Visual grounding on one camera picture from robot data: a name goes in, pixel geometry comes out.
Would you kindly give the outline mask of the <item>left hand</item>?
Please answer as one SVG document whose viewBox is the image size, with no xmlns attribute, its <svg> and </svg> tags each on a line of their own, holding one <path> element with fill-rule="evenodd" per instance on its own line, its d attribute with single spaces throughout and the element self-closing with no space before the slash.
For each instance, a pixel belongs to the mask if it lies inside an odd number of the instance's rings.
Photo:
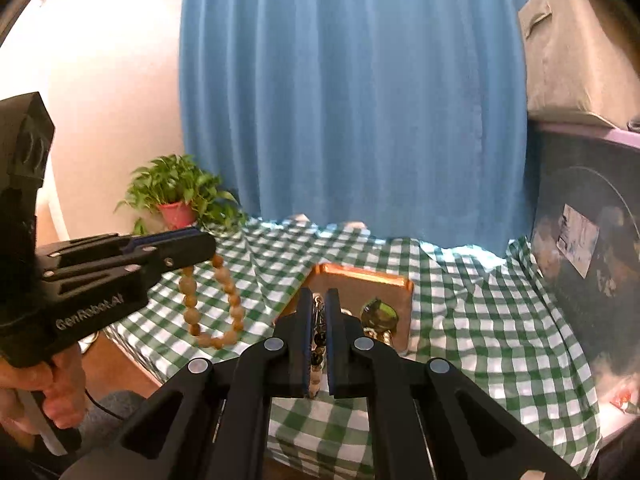
<svg viewBox="0 0 640 480">
<path fill-rule="evenodd" d="M 32 367 L 17 368 L 1 360 L 1 425 L 38 434 L 29 421 L 18 390 L 41 392 L 43 413 L 60 429 L 75 428 L 86 414 L 86 374 L 79 344 L 73 344 Z"/>
</svg>

